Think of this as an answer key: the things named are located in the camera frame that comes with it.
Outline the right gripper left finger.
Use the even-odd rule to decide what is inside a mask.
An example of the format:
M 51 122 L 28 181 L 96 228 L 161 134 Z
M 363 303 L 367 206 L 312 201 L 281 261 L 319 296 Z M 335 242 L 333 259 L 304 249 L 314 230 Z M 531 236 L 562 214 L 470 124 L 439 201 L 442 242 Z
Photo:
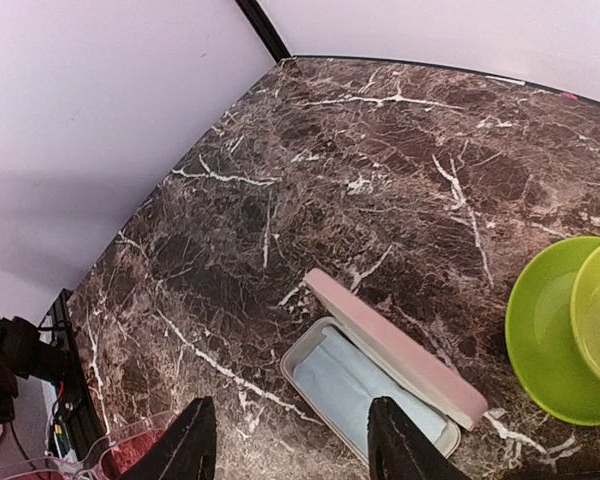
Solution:
M 216 457 L 213 399 L 196 398 L 120 479 L 213 480 Z

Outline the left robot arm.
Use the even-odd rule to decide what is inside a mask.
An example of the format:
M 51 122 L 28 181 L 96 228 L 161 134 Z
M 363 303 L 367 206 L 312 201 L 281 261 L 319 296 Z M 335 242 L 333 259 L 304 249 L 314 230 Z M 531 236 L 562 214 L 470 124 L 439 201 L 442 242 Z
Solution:
M 54 386 L 53 428 L 71 417 L 70 411 L 85 400 L 84 379 L 70 350 L 74 346 L 74 331 L 66 320 L 36 326 L 22 317 L 0 314 L 0 426 L 11 426 L 15 419 L 19 378 L 34 377 Z

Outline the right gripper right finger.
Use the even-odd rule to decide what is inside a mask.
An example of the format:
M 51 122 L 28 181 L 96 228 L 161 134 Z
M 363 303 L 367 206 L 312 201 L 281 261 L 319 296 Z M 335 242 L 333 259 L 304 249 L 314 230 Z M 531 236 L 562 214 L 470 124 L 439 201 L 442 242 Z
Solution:
M 468 479 L 390 397 L 372 400 L 367 439 L 373 480 Z

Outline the blue cleaning cloth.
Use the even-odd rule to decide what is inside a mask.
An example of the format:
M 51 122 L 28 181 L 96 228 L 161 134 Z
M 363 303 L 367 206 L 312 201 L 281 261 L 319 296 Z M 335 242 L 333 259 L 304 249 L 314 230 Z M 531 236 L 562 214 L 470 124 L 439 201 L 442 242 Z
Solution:
M 293 369 L 293 380 L 344 436 L 368 452 L 368 413 L 377 397 L 392 398 L 430 442 L 444 431 L 447 420 L 404 390 L 332 326 L 323 339 Z

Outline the pink glasses case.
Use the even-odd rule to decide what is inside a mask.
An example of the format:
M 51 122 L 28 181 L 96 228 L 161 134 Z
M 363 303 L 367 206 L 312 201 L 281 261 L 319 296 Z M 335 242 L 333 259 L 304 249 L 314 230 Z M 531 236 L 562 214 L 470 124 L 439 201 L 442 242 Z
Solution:
M 362 453 L 347 439 L 293 380 L 294 367 L 323 339 L 321 330 L 332 326 L 399 386 L 447 420 L 440 437 L 431 443 L 444 457 L 450 457 L 460 444 L 461 432 L 472 430 L 486 412 L 484 396 L 327 273 L 313 269 L 304 282 L 328 314 L 316 320 L 280 362 L 283 376 L 301 398 L 362 462 L 368 460 L 368 452 Z

